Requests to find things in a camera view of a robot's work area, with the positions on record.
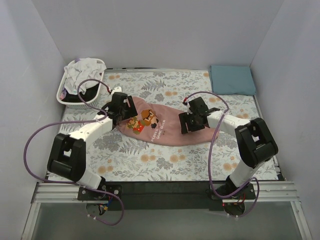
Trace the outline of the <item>pink printed t shirt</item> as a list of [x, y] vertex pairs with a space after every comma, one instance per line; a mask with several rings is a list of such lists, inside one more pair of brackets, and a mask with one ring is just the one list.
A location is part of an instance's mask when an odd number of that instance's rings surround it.
[[148, 143], [180, 147], [202, 144], [212, 140], [215, 129], [204, 128], [195, 132], [181, 133], [179, 114], [181, 110], [148, 103], [140, 97], [133, 97], [137, 116], [122, 121], [118, 126], [122, 134]]

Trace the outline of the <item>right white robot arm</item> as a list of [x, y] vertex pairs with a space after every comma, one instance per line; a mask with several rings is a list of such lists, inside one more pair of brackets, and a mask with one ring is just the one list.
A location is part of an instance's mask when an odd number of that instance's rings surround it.
[[237, 195], [254, 179], [257, 170], [279, 152], [262, 118], [249, 120], [230, 115], [227, 110], [208, 108], [201, 97], [184, 100], [183, 104], [188, 110], [179, 114], [182, 134], [211, 128], [214, 129], [213, 138], [216, 138], [219, 131], [236, 138], [240, 162], [223, 185], [211, 187], [219, 198], [227, 199]]

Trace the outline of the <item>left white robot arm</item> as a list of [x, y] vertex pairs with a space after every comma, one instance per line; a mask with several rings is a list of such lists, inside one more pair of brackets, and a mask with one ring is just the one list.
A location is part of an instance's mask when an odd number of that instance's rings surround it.
[[81, 186], [97, 190], [104, 179], [87, 168], [87, 147], [122, 121], [137, 115], [132, 96], [123, 92], [112, 93], [111, 101], [102, 107], [93, 122], [68, 134], [56, 135], [47, 170]]

